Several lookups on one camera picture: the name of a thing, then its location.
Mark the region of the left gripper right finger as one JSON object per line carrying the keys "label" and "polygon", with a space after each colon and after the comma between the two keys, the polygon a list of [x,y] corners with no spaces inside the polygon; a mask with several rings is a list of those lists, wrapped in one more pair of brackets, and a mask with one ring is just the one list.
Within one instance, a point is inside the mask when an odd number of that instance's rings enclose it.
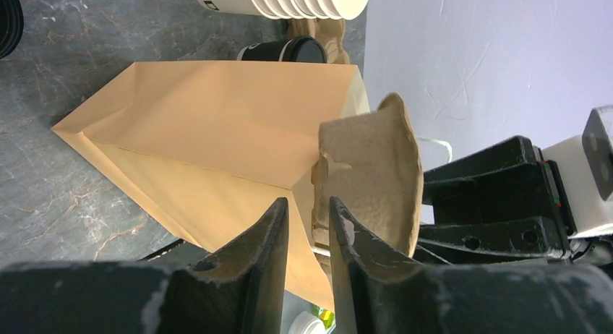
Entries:
{"label": "left gripper right finger", "polygon": [[337,333],[610,333],[612,279],[583,265],[424,265],[330,199]]}

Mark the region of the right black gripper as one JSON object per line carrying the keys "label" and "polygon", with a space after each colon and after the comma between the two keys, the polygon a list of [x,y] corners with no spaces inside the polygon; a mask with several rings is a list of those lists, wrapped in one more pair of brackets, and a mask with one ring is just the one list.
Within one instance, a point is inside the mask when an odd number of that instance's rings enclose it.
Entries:
{"label": "right black gripper", "polygon": [[[549,193],[556,221],[547,218]],[[419,262],[548,263],[574,252],[577,228],[560,167],[524,136],[427,171],[422,202],[439,225],[420,227],[413,255]]]}

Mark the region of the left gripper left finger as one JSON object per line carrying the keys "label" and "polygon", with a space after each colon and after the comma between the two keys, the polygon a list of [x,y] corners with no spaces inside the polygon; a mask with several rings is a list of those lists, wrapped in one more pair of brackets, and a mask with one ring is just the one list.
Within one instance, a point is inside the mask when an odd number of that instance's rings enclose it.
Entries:
{"label": "left gripper left finger", "polygon": [[1,270],[3,333],[278,333],[288,200],[191,267],[22,262]]}

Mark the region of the brown paper bag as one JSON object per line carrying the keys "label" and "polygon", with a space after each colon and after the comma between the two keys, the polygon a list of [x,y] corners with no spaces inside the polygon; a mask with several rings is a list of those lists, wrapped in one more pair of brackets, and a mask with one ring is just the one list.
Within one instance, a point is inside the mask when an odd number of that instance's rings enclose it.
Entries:
{"label": "brown paper bag", "polygon": [[376,110],[351,64],[150,61],[131,64],[53,132],[173,235],[209,252],[285,197],[285,290],[331,310],[312,237],[320,125]]}

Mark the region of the black sleeved paper cup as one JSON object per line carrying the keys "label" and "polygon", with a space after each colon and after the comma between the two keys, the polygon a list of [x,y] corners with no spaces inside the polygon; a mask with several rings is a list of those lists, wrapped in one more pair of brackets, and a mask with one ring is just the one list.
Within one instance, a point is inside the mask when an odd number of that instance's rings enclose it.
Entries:
{"label": "black sleeved paper cup", "polygon": [[286,58],[287,48],[292,40],[277,40],[265,43],[255,43],[243,47],[237,57],[237,61],[288,61]]}

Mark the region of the black coffee lid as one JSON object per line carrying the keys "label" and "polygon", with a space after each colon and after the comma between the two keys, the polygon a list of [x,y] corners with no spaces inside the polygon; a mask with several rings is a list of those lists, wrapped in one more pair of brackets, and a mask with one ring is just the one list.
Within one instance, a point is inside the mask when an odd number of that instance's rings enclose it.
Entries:
{"label": "black coffee lid", "polygon": [[284,45],[280,61],[324,64],[327,63],[327,54],[319,41],[303,35]]}

